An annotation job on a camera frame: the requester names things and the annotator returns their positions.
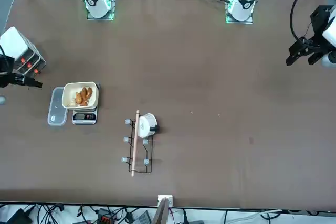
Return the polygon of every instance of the wooden stick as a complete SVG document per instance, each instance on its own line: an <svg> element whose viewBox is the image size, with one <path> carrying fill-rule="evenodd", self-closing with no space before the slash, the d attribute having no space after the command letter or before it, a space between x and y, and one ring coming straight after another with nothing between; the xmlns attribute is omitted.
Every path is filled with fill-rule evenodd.
<svg viewBox="0 0 336 224"><path fill-rule="evenodd" d="M132 177L134 177L134 174L135 174L135 160L136 160L136 152L137 152L137 149L136 149L136 146L137 146L137 143L138 143L138 128L139 128L139 115L140 115L140 111L137 110L137 117L135 119L135 133L134 133L134 147L133 147L133 159L132 159Z"/></svg>

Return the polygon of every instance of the digital scale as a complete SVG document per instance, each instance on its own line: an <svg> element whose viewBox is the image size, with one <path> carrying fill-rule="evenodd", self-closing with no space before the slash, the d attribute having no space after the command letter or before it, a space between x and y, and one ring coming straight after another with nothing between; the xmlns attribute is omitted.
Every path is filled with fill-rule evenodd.
<svg viewBox="0 0 336 224"><path fill-rule="evenodd" d="M98 106L93 110L76 111L72 115L74 125L92 125L97 122Z"/></svg>

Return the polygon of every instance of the mug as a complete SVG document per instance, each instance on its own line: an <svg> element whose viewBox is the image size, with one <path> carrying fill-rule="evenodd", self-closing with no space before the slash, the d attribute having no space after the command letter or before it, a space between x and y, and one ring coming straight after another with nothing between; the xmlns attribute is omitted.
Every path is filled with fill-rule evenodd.
<svg viewBox="0 0 336 224"><path fill-rule="evenodd" d="M154 135L154 133L158 130L159 126L153 114L147 113L146 115L139 117L139 137L146 138L148 136Z"/></svg>

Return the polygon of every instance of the metal rack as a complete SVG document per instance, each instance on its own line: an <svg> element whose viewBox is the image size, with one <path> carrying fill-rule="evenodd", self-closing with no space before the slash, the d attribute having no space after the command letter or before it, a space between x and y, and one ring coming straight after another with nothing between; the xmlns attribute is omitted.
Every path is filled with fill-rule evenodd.
<svg viewBox="0 0 336 224"><path fill-rule="evenodd" d="M134 134L135 134L135 120L126 119L125 124L131 126L130 136L124 137L124 142L130 145L129 156L122 157L121 162L128 164L128 171L132 172L132 161L134 156ZM136 173L151 173L152 172L152 160L153 160L153 135L144 138L142 141L142 147L146 151L146 156L143 162L143 170L134 170Z"/></svg>

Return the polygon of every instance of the brown table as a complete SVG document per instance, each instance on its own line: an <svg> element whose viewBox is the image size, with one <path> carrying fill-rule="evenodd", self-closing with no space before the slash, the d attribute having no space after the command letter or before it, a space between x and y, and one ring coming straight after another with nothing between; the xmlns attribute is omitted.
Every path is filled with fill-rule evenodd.
<svg viewBox="0 0 336 224"><path fill-rule="evenodd" d="M41 51L43 89L1 89L0 199L335 210L334 69L286 67L293 0L259 0L253 25L212 0L117 0L88 22L81 0L15 0L7 26ZM300 0L303 35L323 0ZM50 127L54 87L102 85L98 123ZM124 119L159 118L153 172L131 178Z"/></svg>

